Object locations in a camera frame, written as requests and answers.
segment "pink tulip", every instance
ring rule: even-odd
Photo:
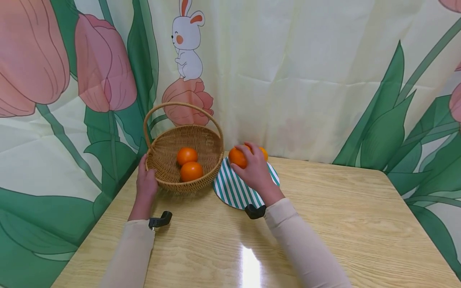
[[[438,0],[445,8],[461,13],[461,0]]]
[[[162,97],[162,103],[189,103],[202,108],[208,114],[213,115],[213,110],[211,110],[213,98],[204,90],[205,85],[203,85],[203,81],[200,78],[187,81],[179,78],[165,90]],[[184,106],[167,106],[163,109],[166,116],[173,122],[173,124],[175,124],[175,126],[187,124],[205,126],[209,121],[207,116],[192,108]]]
[[[106,20],[80,15],[75,27],[78,94],[94,111],[122,110],[136,100],[136,83],[122,37]]]
[[[453,90],[448,106],[453,119],[461,123],[461,83]]]
[[[50,0],[3,1],[0,117],[33,114],[69,84],[69,60]]]

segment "basket handle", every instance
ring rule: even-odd
[[[144,128],[144,137],[146,138],[146,144],[147,144],[148,148],[151,146],[151,143],[149,141],[149,134],[148,134],[148,130],[147,130],[147,128],[148,128],[147,121],[149,120],[149,117],[152,115],[152,113],[159,110],[160,108],[163,108],[163,107],[166,107],[166,106],[173,106],[173,105],[189,107],[189,108],[195,109],[195,110],[203,113],[205,116],[207,116],[208,119],[210,119],[211,122],[213,122],[213,124],[216,126],[216,128],[218,128],[219,138],[221,139],[221,149],[224,148],[223,131],[221,130],[221,126],[218,124],[218,122],[216,122],[216,120],[213,118],[213,116],[211,116],[205,110],[203,110],[203,109],[201,109],[201,108],[199,108],[197,106],[194,106],[194,105],[189,104],[189,103],[184,103],[184,102],[166,102],[166,103],[162,103],[160,105],[155,106],[154,108],[152,108],[147,113],[146,118],[144,118],[144,127],[143,128]]]

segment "rabbit ear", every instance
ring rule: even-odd
[[[187,16],[190,6],[192,5],[192,0],[179,0],[179,15]]]
[[[203,26],[203,24],[205,24],[205,16],[201,11],[194,12],[194,14],[190,16],[190,23],[195,23],[199,26]]]

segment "orange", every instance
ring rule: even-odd
[[[266,160],[267,162],[267,158],[269,157],[269,155],[267,155],[267,151],[263,148],[263,147],[260,147],[262,153],[264,154],[264,160]]]
[[[229,162],[236,164],[242,169],[245,169],[247,167],[247,159],[245,158],[245,155],[242,151],[238,150],[235,147],[229,151]]]
[[[187,162],[181,167],[181,180],[183,182],[189,182],[202,176],[202,166],[197,162]]]
[[[181,148],[176,156],[176,160],[181,166],[187,162],[197,162],[198,158],[197,151],[189,147]]]

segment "table surface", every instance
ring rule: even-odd
[[[345,268],[355,287],[461,287],[448,264],[379,171],[269,158],[281,188]],[[133,173],[53,287],[97,287],[136,193]],[[224,204],[213,188],[158,195],[160,228],[145,287],[298,287],[264,219]]]

